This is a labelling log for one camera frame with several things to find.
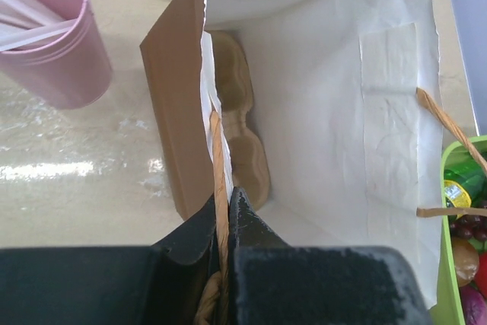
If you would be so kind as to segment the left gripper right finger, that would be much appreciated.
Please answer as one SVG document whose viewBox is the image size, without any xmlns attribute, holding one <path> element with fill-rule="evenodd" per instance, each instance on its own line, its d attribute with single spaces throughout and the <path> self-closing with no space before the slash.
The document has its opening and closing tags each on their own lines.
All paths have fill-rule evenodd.
<svg viewBox="0 0 487 325">
<path fill-rule="evenodd" d="M 430 324 L 411 266 L 389 247 L 292 247 L 234 189 L 231 324 Z"/>
</svg>

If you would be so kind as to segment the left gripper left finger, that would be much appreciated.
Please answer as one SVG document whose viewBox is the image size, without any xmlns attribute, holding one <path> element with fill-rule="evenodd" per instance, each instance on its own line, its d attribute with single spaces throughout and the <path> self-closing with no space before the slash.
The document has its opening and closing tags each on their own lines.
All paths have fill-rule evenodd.
<svg viewBox="0 0 487 325">
<path fill-rule="evenodd" d="M 1 251 L 3 324 L 191 324 L 212 260 L 215 205 L 148 246 Z"/>
</svg>

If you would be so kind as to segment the brown pulp cup carrier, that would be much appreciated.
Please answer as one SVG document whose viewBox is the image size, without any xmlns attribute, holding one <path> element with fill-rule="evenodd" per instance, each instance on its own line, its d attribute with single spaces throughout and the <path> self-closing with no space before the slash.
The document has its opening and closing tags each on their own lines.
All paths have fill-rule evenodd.
<svg viewBox="0 0 487 325">
<path fill-rule="evenodd" d="M 259 210 L 269 197 L 270 176 L 263 144 L 248 123 L 253 108 L 250 70 L 242 47 L 230 34 L 212 31 L 210 35 L 233 182 L 246 191 L 253 209 Z"/>
</svg>

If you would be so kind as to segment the brown paper bag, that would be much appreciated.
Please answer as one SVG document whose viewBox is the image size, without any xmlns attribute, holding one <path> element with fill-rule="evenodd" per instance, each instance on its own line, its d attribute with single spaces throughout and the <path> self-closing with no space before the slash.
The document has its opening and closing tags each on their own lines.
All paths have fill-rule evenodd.
<svg viewBox="0 0 487 325">
<path fill-rule="evenodd" d="M 433 0 L 172 0 L 141 44 L 176 211 L 213 191 L 209 118 L 224 126 L 228 187 L 251 143 L 270 184 L 253 204 L 290 244 L 383 245 L 409 262 L 437 324 L 463 312 L 443 202 Z"/>
</svg>

